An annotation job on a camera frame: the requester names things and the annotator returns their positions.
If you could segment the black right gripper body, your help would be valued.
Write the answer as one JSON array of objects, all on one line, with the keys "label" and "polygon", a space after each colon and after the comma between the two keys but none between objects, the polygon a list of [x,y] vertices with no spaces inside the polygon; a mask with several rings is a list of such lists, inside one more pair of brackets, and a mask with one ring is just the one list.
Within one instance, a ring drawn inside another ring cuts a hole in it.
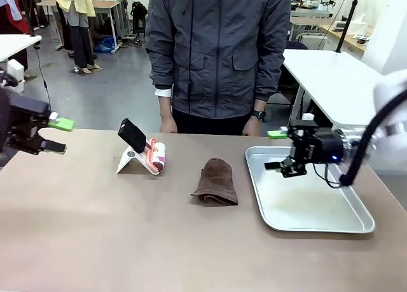
[{"label": "black right gripper body", "polygon": [[320,128],[312,120],[293,120],[290,123],[290,139],[290,157],[296,163],[340,163],[344,159],[341,134]]}]

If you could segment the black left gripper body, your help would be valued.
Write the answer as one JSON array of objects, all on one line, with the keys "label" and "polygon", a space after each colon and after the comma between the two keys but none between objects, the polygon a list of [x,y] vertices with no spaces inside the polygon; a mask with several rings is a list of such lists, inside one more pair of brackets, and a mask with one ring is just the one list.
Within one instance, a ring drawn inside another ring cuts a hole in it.
[{"label": "black left gripper body", "polygon": [[11,90],[1,91],[1,149],[4,147],[37,155],[45,140],[38,130],[48,126],[50,105]]}]

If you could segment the person left hand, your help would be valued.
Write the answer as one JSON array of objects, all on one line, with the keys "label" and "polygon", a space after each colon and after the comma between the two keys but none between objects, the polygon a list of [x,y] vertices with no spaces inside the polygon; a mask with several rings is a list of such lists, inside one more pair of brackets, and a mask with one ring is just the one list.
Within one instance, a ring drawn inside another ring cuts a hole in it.
[{"label": "person left hand", "polygon": [[261,120],[251,116],[242,131],[243,136],[258,137],[261,135]]}]

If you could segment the person right hand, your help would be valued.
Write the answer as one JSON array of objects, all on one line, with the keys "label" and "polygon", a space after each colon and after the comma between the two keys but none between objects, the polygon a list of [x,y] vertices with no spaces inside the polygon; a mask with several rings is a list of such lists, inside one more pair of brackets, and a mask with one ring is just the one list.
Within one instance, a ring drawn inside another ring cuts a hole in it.
[{"label": "person right hand", "polygon": [[177,125],[174,118],[171,115],[161,117],[160,132],[168,134],[177,133]]}]

